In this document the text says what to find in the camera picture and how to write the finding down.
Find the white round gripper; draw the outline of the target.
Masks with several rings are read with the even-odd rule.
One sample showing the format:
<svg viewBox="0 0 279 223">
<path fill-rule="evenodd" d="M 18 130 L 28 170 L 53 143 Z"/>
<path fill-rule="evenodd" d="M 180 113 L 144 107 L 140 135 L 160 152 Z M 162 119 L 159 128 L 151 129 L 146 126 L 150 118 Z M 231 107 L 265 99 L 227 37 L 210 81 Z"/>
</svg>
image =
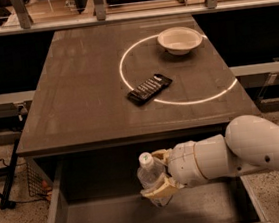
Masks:
<svg viewBox="0 0 279 223">
<path fill-rule="evenodd" d="M 141 190 L 141 195 L 148 199 L 169 197 L 185 187 L 195 187 L 202 182 L 194 152 L 195 142 L 179 143 L 174 148 L 159 149 L 152 156 L 168 164 L 170 177 L 162 175 L 151 187 Z"/>
</svg>

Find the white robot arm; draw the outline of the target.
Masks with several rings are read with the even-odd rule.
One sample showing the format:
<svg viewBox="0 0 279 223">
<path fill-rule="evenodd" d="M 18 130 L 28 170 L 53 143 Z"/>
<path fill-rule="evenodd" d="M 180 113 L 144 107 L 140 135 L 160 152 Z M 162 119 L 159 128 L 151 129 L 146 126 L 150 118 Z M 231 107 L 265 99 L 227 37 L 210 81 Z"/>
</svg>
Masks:
<svg viewBox="0 0 279 223">
<path fill-rule="evenodd" d="M 264 170 L 279 171 L 279 126 L 258 116 L 238 116 L 224 135 L 186 141 L 168 150 L 145 153 L 140 163 L 161 163 L 160 177 L 141 191 L 151 200 L 171 197 L 182 188 L 197 187 L 223 177 Z"/>
</svg>

